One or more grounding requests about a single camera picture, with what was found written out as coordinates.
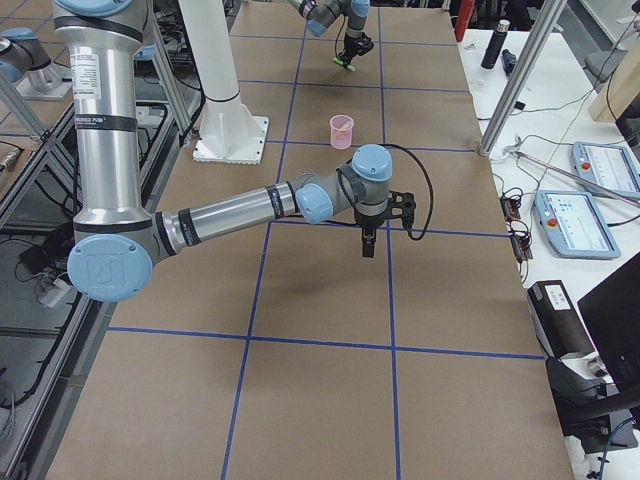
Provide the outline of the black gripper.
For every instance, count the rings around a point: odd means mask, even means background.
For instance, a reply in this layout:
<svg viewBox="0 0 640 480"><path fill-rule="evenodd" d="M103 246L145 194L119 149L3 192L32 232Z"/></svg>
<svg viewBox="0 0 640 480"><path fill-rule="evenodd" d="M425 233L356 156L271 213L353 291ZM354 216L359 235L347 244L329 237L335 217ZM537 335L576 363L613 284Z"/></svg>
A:
<svg viewBox="0 0 640 480"><path fill-rule="evenodd" d="M344 37L344 49L341 51L337 58L342 64L352 65L352 62L357 58L365 44L365 36L363 32L357 34L347 33Z"/></svg>
<svg viewBox="0 0 640 480"><path fill-rule="evenodd" d="M387 219L387 202L358 203L354 210L355 223L361 229L362 257L375 256L376 230Z"/></svg>

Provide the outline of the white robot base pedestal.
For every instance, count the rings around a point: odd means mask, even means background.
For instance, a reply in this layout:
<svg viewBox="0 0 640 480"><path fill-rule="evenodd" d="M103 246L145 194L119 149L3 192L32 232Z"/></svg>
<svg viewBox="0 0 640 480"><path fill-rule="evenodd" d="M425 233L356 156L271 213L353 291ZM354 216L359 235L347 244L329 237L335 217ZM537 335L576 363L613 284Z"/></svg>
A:
<svg viewBox="0 0 640 480"><path fill-rule="evenodd" d="M223 3L185 0L179 6L205 97L194 159L257 165L269 119L252 115L242 101Z"/></svg>

